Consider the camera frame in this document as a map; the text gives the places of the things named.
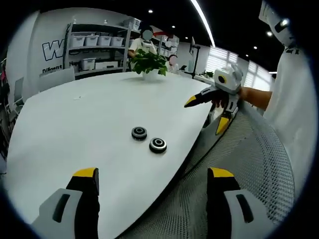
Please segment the white pot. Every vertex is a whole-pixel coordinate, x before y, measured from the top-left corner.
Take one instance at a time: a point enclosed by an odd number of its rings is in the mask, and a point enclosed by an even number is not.
[[[143,80],[145,80],[145,81],[155,80],[157,78],[158,73],[159,73],[158,69],[154,69],[154,70],[148,72],[147,74],[145,72],[143,72]]]

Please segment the light strip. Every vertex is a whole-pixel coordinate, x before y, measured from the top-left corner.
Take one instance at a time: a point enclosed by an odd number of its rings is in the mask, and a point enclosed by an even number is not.
[[[203,11],[201,10],[201,8],[200,8],[200,6],[199,6],[199,4],[198,4],[198,2],[196,0],[190,0],[190,1],[194,5],[194,7],[196,8],[196,10],[197,10],[202,22],[204,23],[204,26],[206,27],[206,31],[208,33],[208,36],[210,38],[212,46],[215,47],[215,42],[214,42],[214,39],[213,39],[213,35],[211,34],[208,22],[207,22],[207,20],[205,18],[205,15],[204,15]]]

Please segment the ceiling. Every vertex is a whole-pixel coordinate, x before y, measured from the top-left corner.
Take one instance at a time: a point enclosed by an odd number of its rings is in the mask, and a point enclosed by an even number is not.
[[[217,47],[237,53],[239,57],[252,60],[269,71],[277,71],[284,47],[274,36],[266,35],[269,26],[258,19],[261,0],[197,1],[210,25]],[[41,2],[43,10],[93,7],[120,12],[175,34],[181,41],[190,41],[193,36],[196,44],[211,45],[207,31],[190,0],[104,0],[100,3],[66,3],[56,0],[50,2],[50,5]]]

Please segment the oval table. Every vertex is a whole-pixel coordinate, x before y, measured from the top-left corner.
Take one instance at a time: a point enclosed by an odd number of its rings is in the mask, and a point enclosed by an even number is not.
[[[14,127],[4,185],[27,222],[80,169],[99,168],[100,238],[117,237],[171,181],[193,146],[211,104],[184,108],[207,85],[167,73],[144,81],[134,72],[90,77],[29,98]],[[147,129],[135,141],[132,128]],[[153,137],[167,151],[149,150]]]

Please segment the green plant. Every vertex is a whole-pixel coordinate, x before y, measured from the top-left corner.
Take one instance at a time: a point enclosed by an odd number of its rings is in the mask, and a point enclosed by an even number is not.
[[[132,58],[130,62],[135,64],[132,71],[135,71],[138,74],[141,72],[148,73],[158,69],[160,75],[166,76],[166,59],[158,54],[153,54],[151,52],[146,53],[142,49],[139,49],[136,56]]]
[[[214,72],[212,72],[212,71],[207,71],[207,72],[203,72],[203,73],[200,74],[200,75],[203,75],[203,76],[205,76],[205,77],[207,77],[207,78],[213,78]]]

